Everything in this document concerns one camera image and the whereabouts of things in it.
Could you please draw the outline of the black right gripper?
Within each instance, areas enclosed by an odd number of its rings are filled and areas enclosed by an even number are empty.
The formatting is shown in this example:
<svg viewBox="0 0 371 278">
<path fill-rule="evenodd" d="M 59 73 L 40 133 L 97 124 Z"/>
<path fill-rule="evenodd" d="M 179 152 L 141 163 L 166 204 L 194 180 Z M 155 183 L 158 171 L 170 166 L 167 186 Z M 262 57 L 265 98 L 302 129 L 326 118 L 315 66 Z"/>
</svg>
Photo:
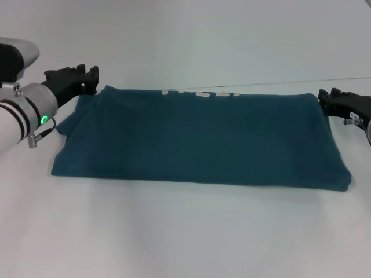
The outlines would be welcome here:
<svg viewBox="0 0 371 278">
<path fill-rule="evenodd" d="M 330 94 L 326 90 L 320 89 L 318 101 L 328 116 L 361 119 L 363 125 L 368 125 L 370 122 L 370 96 L 342 92 L 333 87 Z"/>
</svg>

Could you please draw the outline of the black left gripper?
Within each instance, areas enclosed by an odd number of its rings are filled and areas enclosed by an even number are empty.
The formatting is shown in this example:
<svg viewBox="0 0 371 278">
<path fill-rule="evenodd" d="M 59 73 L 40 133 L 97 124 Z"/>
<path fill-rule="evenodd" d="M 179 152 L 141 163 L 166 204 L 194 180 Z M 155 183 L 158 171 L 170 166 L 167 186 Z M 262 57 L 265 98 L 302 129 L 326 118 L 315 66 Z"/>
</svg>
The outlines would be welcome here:
<svg viewBox="0 0 371 278">
<path fill-rule="evenodd" d="M 46 80 L 42 82 L 55 96 L 58 107 L 62 107 L 76 96 L 94 95 L 99 84 L 99 67 L 92 67 L 86 73 L 85 64 L 74 68 L 66 67 L 44 72 Z"/>
</svg>

